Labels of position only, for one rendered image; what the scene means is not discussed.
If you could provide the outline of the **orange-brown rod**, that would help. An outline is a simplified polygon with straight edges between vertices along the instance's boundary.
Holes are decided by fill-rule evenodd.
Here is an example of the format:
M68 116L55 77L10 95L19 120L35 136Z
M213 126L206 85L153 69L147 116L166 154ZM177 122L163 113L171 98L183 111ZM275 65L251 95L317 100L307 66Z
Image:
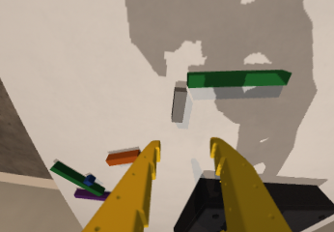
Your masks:
M106 159L106 162L108 163L109 166L133 163L140 154L141 154L140 150L109 154Z

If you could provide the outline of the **small blue block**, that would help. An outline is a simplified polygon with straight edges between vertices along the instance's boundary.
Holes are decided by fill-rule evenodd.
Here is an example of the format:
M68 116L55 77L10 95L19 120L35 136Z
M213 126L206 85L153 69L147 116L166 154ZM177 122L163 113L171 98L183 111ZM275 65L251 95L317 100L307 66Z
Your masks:
M96 177L91 174L91 175L86 176L83 183L87 186L91 186L94 184L95 180L96 180Z

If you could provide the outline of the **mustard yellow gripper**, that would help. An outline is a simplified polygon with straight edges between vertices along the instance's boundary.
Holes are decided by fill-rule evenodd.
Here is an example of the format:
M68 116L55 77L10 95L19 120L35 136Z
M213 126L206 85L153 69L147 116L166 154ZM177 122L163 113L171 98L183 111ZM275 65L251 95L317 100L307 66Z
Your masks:
M292 232L254 166L226 141L212 137L210 157L220 176L227 232ZM144 232L160 141L150 142L82 232Z

